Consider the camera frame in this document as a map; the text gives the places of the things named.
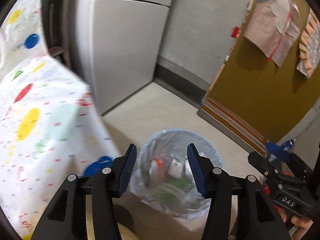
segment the patterned cloth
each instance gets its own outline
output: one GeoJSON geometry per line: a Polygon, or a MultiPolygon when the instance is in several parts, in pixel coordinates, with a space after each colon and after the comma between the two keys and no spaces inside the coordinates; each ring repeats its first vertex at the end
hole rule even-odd
{"type": "Polygon", "coordinates": [[[282,66],[300,35],[301,18],[292,0],[259,0],[244,36],[282,66]]]}
{"type": "Polygon", "coordinates": [[[0,205],[29,239],[71,173],[91,175],[119,152],[90,87],[50,57],[40,0],[18,0],[0,28],[0,205]]]}
{"type": "Polygon", "coordinates": [[[311,9],[301,34],[299,49],[301,60],[297,69],[309,79],[320,61],[320,22],[311,9]]]}

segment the hanging towel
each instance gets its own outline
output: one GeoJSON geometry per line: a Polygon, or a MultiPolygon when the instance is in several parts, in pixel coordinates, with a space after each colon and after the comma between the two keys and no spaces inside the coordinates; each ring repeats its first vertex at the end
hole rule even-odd
{"type": "Polygon", "coordinates": [[[244,36],[279,67],[300,35],[301,18],[292,0],[259,0],[244,36]]]}
{"type": "Polygon", "coordinates": [[[297,69],[309,79],[320,61],[320,22],[311,9],[301,34],[299,49],[301,60],[297,69]]]}

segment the finger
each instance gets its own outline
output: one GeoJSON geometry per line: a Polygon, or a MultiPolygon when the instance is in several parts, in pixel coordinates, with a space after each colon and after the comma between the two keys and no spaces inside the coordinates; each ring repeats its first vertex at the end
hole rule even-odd
{"type": "Polygon", "coordinates": [[[281,209],[281,208],[279,208],[278,212],[279,212],[279,214],[280,214],[283,222],[285,223],[286,220],[287,220],[287,214],[286,214],[285,211],[284,211],[283,209],[281,209]]]}
{"type": "Polygon", "coordinates": [[[291,240],[301,240],[309,228],[298,228],[297,231],[291,236],[291,240]]]}
{"type": "Polygon", "coordinates": [[[297,218],[296,216],[293,216],[291,218],[291,222],[297,227],[306,229],[309,229],[313,223],[312,220],[308,217],[297,218]]]}
{"type": "Polygon", "coordinates": [[[313,223],[313,221],[310,218],[303,217],[299,219],[296,216],[293,216],[291,218],[291,222],[295,226],[299,227],[298,230],[291,236],[291,240],[300,240],[309,230],[313,223]]]}

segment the pink cloth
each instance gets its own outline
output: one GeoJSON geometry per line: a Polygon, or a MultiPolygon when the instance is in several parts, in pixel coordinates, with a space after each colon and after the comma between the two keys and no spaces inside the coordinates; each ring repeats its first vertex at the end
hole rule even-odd
{"type": "Polygon", "coordinates": [[[259,0],[244,36],[281,67],[300,29],[300,14],[292,0],[259,0]]]}

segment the trash can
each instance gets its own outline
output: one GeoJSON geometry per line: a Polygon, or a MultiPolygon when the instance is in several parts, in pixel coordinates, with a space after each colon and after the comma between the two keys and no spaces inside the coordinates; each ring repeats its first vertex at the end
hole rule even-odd
{"type": "Polygon", "coordinates": [[[207,214],[211,201],[196,189],[187,159],[190,143],[215,167],[225,170],[219,152],[203,136],[185,129],[161,130],[141,148],[129,187],[150,207],[187,220],[207,214]]]}

